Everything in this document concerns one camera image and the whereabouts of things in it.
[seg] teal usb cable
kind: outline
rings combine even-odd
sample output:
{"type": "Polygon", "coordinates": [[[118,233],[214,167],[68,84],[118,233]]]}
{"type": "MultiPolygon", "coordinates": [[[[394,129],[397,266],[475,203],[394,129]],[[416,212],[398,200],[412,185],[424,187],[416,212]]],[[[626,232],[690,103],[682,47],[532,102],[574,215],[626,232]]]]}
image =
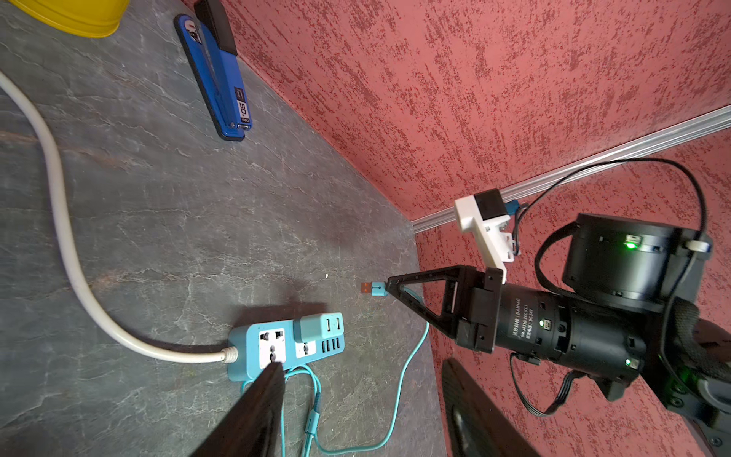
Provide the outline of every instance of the teal usb cable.
{"type": "MultiPolygon", "coordinates": [[[[405,287],[404,291],[408,293],[409,295],[416,298],[419,302],[423,303],[422,298],[413,290],[410,290],[409,288],[405,287]]],[[[426,323],[426,327],[424,328],[424,333],[419,339],[419,342],[417,343],[414,350],[411,351],[409,354],[409,357],[406,358],[406,362],[404,362],[403,368],[401,368],[401,374],[398,377],[398,387],[396,388],[396,401],[393,406],[393,416],[391,417],[391,424],[388,428],[388,432],[383,437],[383,439],[376,444],[373,445],[366,445],[366,446],[354,446],[354,447],[347,447],[345,449],[337,449],[337,450],[329,450],[325,449],[322,444],[320,443],[319,439],[317,438],[317,424],[319,422],[319,416],[320,416],[320,395],[322,393],[322,384],[320,383],[319,377],[312,371],[312,369],[307,365],[300,365],[293,367],[290,369],[287,373],[284,374],[285,381],[289,379],[290,377],[296,376],[298,374],[309,374],[310,378],[312,378],[312,384],[314,388],[314,400],[312,404],[312,409],[310,409],[309,416],[307,418],[307,424],[305,427],[305,442],[302,446],[302,453],[300,454],[300,457],[309,457],[310,456],[310,449],[312,447],[312,442],[314,441],[317,445],[317,448],[319,451],[326,455],[326,456],[339,456],[341,454],[347,454],[347,453],[361,453],[361,452],[369,452],[372,450],[380,449],[381,447],[385,446],[386,443],[388,443],[388,440],[391,438],[391,435],[393,434],[393,429],[396,425],[396,415],[398,414],[398,403],[401,400],[401,388],[404,384],[404,375],[406,374],[406,369],[409,367],[409,364],[411,363],[412,359],[416,355],[417,351],[421,348],[422,344],[424,344],[424,341],[426,340],[427,335],[429,334],[429,323],[426,323]]],[[[241,386],[241,391],[243,392],[245,386],[248,385],[248,383],[245,383],[241,386]]],[[[285,456],[285,440],[284,440],[284,405],[282,405],[282,411],[281,411],[281,417],[279,421],[279,425],[281,427],[281,457],[285,456]]]]}

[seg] gray marble surface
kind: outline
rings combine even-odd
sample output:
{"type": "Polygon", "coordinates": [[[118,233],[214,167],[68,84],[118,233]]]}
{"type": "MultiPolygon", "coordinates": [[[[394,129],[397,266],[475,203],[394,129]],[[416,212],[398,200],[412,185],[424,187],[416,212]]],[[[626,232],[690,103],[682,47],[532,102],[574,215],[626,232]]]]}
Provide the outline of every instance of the gray marble surface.
{"type": "MultiPolygon", "coordinates": [[[[245,66],[254,129],[221,141],[173,30],[185,11],[133,0],[117,33],[92,40],[0,2],[0,68],[56,136],[88,280],[121,325],[167,347],[219,348],[233,325],[342,311],[345,352],[313,364],[320,436],[377,441],[423,323],[358,287],[417,269],[411,225],[245,66]]],[[[188,455],[239,385],[222,364],[130,352],[88,318],[61,268],[39,144],[4,94],[0,163],[0,454],[188,455]]],[[[309,379],[288,382],[291,456],[310,401],[309,379]]],[[[426,344],[373,455],[444,454],[426,344]]]]}

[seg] blue stapler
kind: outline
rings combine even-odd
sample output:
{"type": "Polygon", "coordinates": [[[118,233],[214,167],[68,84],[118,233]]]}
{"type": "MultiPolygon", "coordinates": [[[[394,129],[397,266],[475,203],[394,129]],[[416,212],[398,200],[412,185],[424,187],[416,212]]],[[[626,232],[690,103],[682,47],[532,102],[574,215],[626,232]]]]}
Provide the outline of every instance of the blue stapler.
{"type": "Polygon", "coordinates": [[[241,141],[251,116],[226,11],[220,0],[199,0],[194,10],[195,18],[175,18],[175,30],[219,136],[241,141]]]}

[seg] white power cord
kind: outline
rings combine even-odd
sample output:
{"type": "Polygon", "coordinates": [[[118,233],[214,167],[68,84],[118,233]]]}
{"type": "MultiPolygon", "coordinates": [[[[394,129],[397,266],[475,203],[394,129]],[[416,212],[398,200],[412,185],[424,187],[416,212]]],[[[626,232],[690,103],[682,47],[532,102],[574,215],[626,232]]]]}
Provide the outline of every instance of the white power cord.
{"type": "Polygon", "coordinates": [[[119,344],[148,357],[180,363],[235,362],[238,358],[238,351],[235,347],[227,347],[221,352],[209,354],[189,354],[166,350],[135,338],[109,317],[109,314],[104,311],[94,294],[91,293],[81,270],[74,235],[71,231],[66,190],[64,188],[64,172],[61,167],[61,157],[58,155],[56,141],[33,103],[3,72],[0,72],[0,88],[23,111],[40,140],[48,172],[50,204],[53,211],[53,223],[56,226],[58,247],[61,250],[61,259],[64,261],[66,275],[69,277],[71,287],[91,319],[119,344]]]}

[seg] pink wall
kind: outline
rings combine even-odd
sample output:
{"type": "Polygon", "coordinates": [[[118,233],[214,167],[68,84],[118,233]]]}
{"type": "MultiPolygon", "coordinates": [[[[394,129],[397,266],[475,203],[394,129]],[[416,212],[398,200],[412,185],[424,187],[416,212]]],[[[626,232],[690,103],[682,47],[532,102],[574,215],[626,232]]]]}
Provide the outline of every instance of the pink wall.
{"type": "Polygon", "coordinates": [[[412,220],[731,103],[728,0],[223,1],[242,59],[412,220]]]}
{"type": "MultiPolygon", "coordinates": [[[[678,160],[698,178],[708,200],[708,232],[714,254],[707,263],[698,306],[701,316],[731,331],[731,129],[694,140],[657,156],[678,160]]],[[[539,288],[533,259],[541,243],[557,228],[575,219],[579,211],[615,214],[685,227],[697,227],[697,201],[683,175],[664,165],[633,164],[617,167],[567,184],[546,197],[521,223],[523,255],[508,267],[512,283],[539,288]]],[[[550,250],[543,268],[559,281],[568,240],[550,250]]],[[[466,264],[483,267],[474,241],[462,236],[455,224],[417,235],[423,270],[466,264]]],[[[425,291],[429,303],[441,299],[425,291]]],[[[456,357],[544,456],[700,457],[702,453],[677,415],[664,410],[647,385],[638,380],[623,399],[607,403],[594,383],[581,379],[569,401],[555,416],[538,419],[520,404],[510,378],[508,351],[478,354],[456,347],[432,331],[437,376],[442,362],[456,357]]],[[[519,383],[539,408],[553,400],[567,370],[552,363],[540,367],[519,364],[519,383]]]]}

